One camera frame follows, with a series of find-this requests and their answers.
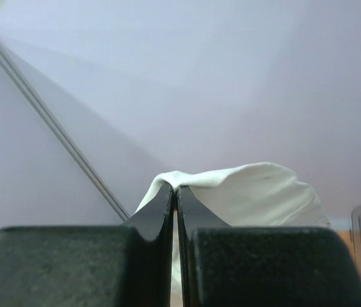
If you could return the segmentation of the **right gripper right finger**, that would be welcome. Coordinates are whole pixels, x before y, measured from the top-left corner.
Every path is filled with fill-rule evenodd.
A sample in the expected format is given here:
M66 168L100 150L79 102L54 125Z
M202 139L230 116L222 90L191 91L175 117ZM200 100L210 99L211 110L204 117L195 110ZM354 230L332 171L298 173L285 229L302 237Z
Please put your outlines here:
M184 306L361 306L344 241L323 227L233 227L177 193Z

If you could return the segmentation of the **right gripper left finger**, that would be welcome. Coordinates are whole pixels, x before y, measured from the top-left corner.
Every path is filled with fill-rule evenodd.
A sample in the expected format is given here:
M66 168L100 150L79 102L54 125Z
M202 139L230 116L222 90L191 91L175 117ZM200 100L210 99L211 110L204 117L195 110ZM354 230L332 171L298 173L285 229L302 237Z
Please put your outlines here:
M0 306L168 306L173 189L116 226L0 229Z

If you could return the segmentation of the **white t shirt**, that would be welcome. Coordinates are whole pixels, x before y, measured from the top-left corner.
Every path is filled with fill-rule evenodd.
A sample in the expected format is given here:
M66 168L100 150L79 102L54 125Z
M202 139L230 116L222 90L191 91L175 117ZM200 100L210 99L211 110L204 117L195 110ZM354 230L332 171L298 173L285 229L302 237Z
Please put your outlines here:
M196 198L231 226L329 227L319 196L296 173L271 162L189 174L157 175L138 205L142 209L163 184L190 187Z

